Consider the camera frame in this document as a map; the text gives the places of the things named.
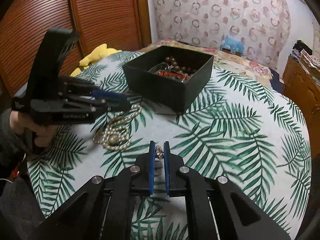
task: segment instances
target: finger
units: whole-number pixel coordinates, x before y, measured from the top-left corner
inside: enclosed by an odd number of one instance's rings
[[[36,132],[36,133],[43,133],[45,132],[45,127],[39,124],[36,124],[31,119],[30,115],[25,113],[18,113],[18,123],[29,130]]]
[[[51,141],[52,137],[38,136],[35,138],[35,145],[38,147],[47,147]]]
[[[53,137],[57,132],[58,125],[49,125],[45,127],[45,131],[43,133],[37,133],[38,136],[46,136]]]

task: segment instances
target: black cloth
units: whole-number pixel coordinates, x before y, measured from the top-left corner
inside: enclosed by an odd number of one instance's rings
[[[25,153],[30,152],[23,139],[11,130],[10,112],[7,109],[0,116],[0,178],[8,178]],[[22,240],[45,220],[33,192],[21,178],[13,183],[0,180],[0,211]]]

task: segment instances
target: wooden cabinet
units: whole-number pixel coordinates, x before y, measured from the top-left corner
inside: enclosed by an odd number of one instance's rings
[[[320,87],[304,68],[289,57],[283,74],[284,95],[294,101],[306,119],[312,157],[320,154]]]

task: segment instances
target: open box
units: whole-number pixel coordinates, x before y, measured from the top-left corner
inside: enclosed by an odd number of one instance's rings
[[[188,81],[180,82],[148,72],[170,56],[180,67],[196,69],[196,73]],[[125,63],[123,70],[130,90],[184,113],[209,81],[212,64],[210,54],[161,46]]]

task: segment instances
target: tablecloth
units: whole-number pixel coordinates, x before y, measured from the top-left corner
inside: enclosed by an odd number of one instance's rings
[[[132,120],[132,143],[110,152],[92,142],[94,124],[60,126],[52,148],[28,162],[35,196],[45,217],[94,175],[116,176],[148,152],[150,140],[170,142],[171,152],[203,176],[228,177],[295,238],[308,202],[311,158],[308,130],[297,105],[281,94],[215,66],[212,76],[184,115],[129,91],[123,63],[140,52],[120,52],[78,75],[101,88],[123,92],[142,113]],[[184,198],[164,193],[161,162],[156,165],[155,193],[136,199],[132,239],[188,239]]]

